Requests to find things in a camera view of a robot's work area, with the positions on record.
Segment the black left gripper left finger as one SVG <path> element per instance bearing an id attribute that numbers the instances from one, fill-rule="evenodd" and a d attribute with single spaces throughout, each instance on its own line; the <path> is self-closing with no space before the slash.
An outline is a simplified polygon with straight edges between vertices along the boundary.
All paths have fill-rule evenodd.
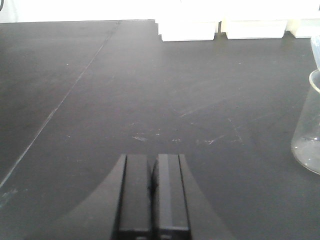
<path id="1" fill-rule="evenodd" d="M 149 240 L 152 233 L 151 177 L 146 156 L 122 154 L 111 173 L 109 238 Z"/>

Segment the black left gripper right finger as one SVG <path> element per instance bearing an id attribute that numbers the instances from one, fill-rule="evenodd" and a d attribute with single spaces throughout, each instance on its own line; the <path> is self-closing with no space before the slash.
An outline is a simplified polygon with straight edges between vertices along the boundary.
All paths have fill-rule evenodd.
<path id="1" fill-rule="evenodd" d="M 159 154 L 152 173 L 155 240 L 188 240 L 190 226 L 179 157 Z"/>

